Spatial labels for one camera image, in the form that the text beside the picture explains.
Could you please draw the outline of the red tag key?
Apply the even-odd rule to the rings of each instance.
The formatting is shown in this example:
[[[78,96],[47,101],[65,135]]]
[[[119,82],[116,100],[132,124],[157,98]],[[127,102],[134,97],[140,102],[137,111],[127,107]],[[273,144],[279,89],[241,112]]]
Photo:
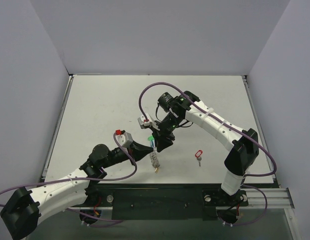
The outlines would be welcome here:
[[[203,151],[201,149],[199,149],[195,154],[195,158],[198,162],[198,166],[201,167],[201,161],[202,161],[202,154],[203,154]]]

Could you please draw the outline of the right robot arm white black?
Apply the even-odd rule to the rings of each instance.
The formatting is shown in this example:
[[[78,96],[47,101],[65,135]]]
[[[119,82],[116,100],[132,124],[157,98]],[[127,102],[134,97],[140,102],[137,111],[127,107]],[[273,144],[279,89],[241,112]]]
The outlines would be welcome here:
[[[182,121],[199,126],[228,150],[224,161],[227,171],[218,198],[225,205],[231,204],[244,183],[248,169],[259,155],[258,133],[252,128],[244,130],[233,126],[190,91],[176,97],[165,92],[157,100],[157,105],[167,113],[163,120],[156,120],[151,127],[158,152],[173,145],[173,131],[180,127]]]

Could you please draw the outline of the large keyring blue handle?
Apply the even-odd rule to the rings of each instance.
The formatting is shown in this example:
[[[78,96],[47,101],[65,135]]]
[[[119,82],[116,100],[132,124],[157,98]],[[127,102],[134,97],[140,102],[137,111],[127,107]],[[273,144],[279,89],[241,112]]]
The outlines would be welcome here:
[[[155,145],[155,140],[149,141],[150,147],[152,148],[152,152],[149,154],[150,162],[152,167],[154,168],[154,172],[157,173],[160,168],[160,161],[157,155],[157,147]]]

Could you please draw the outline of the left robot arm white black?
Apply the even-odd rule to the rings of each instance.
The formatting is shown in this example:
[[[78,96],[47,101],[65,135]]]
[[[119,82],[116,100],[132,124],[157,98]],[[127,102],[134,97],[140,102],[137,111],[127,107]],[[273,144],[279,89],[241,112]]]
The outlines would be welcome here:
[[[11,237],[21,240],[50,216],[75,205],[94,205],[98,193],[89,187],[107,175],[105,168],[126,160],[134,164],[152,151],[150,146],[135,141],[113,150],[105,144],[98,144],[84,164],[61,179],[32,189],[19,187],[4,205],[0,217]]]

